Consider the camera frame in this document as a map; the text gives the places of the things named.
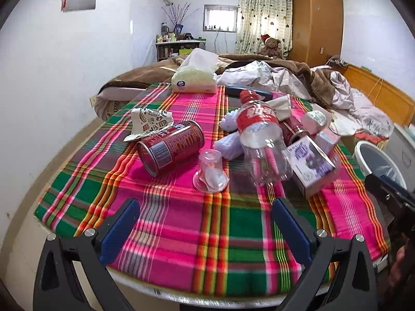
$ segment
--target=plaid tablecloth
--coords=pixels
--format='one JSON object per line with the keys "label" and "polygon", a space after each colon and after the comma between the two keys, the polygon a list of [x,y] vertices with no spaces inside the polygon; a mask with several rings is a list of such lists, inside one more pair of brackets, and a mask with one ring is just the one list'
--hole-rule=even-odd
{"label": "plaid tablecloth", "polygon": [[[311,109],[293,97],[293,115]],[[140,202],[141,215],[128,241],[111,264],[137,279],[183,292],[215,296],[269,296],[287,292],[302,267],[271,217],[279,187],[256,189],[243,159],[224,161],[230,183],[218,194],[192,186],[197,157],[153,178],[140,161],[130,134],[132,108],[173,112],[175,122],[196,120],[205,132],[205,148],[223,137],[219,120],[240,106],[225,88],[217,94],[173,94],[169,84],[152,86],[118,111],[82,146],[43,195],[35,215],[60,236],[78,236],[98,227],[129,197]],[[298,212],[333,236],[365,236],[372,259],[388,250],[362,173],[342,146],[340,178],[305,200],[286,195]],[[331,265],[326,279],[334,274]]]}

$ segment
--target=printed paper wrapper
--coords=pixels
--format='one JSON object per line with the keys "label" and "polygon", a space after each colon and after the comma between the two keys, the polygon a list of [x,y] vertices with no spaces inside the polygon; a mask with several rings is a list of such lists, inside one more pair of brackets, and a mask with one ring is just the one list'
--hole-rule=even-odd
{"label": "printed paper wrapper", "polygon": [[124,141],[140,140],[174,124],[172,113],[137,108],[131,111],[132,131]]}

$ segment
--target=wooden wardrobe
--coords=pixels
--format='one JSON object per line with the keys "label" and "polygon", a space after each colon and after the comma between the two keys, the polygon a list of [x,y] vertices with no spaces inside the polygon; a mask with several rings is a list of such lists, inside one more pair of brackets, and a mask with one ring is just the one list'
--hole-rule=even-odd
{"label": "wooden wardrobe", "polygon": [[310,67],[340,55],[343,0],[293,0],[293,48],[288,59]]}

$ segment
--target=blue gripper pad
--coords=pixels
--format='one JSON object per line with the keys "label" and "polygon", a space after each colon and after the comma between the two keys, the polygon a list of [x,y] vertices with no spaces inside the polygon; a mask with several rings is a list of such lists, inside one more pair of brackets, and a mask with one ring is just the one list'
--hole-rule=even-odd
{"label": "blue gripper pad", "polygon": [[[127,240],[128,235],[137,222],[139,215],[140,206],[138,201],[136,199],[132,199],[121,213],[120,217],[113,222],[112,227],[101,241],[100,255],[98,259],[104,266],[107,266],[115,261],[118,253],[121,251],[122,246]],[[112,216],[106,218],[103,224],[105,224],[107,219],[110,220],[108,223],[111,223],[111,217]]]}
{"label": "blue gripper pad", "polygon": [[311,243],[280,199],[276,199],[272,205],[272,217],[295,260],[306,267],[309,266],[312,260]]}

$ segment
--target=curtain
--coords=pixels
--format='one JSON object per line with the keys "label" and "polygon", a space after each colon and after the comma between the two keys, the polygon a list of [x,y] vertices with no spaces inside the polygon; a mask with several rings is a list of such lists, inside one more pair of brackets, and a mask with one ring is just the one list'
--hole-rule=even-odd
{"label": "curtain", "polygon": [[284,55],[292,47],[293,0],[239,0],[235,52],[258,53],[261,35],[281,41]]}

